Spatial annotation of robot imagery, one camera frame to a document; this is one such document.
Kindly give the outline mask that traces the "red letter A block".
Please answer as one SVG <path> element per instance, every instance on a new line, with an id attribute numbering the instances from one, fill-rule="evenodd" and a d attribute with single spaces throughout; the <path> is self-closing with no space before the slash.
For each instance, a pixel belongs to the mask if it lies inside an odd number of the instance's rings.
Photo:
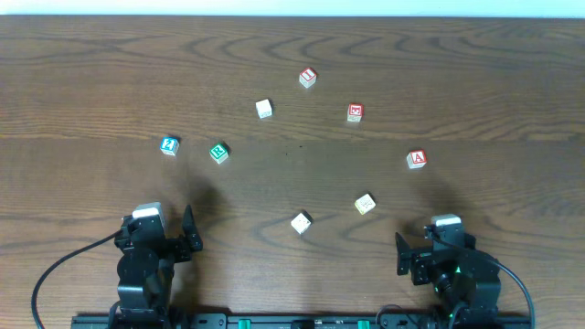
<path id="1" fill-rule="evenodd" d="M 422 168 L 428 163 L 427 156 L 423 150 L 410 151 L 406 161 L 409 169 Z"/>

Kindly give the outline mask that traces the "red letter I block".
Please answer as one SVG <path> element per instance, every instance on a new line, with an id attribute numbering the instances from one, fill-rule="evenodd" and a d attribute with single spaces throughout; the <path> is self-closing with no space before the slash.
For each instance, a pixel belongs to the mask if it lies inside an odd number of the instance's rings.
<path id="1" fill-rule="evenodd" d="M 317 73 L 312 68 L 306 68 L 299 74 L 299 81 L 308 89 L 316 83 Z"/>

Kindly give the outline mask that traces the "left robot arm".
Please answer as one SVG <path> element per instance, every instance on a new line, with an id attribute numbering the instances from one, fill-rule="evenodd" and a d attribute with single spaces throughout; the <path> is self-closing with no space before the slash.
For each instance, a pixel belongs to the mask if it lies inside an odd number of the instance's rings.
<path id="1" fill-rule="evenodd" d="M 122 252 L 117 265 L 119 301 L 110 309 L 109 328 L 187 328 L 189 320 L 170 305 L 175 265 L 192 260 L 203 249 L 191 206 L 182 219 L 183 233 L 165 235 L 161 204 L 138 206 L 122 218 L 121 232 L 114 238 Z"/>

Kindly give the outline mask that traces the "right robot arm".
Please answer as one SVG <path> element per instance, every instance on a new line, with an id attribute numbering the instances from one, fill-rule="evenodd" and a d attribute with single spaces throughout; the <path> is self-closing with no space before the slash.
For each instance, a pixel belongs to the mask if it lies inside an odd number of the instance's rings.
<path id="1" fill-rule="evenodd" d="M 495 259 L 475 249 L 475 237 L 457 219 L 440 219 L 425 228 L 426 248 L 412 248 L 395 235 L 397 274 L 414 285 L 430 284 L 441 307 L 419 320 L 420 328 L 502 328 L 497 300 L 501 291 Z"/>

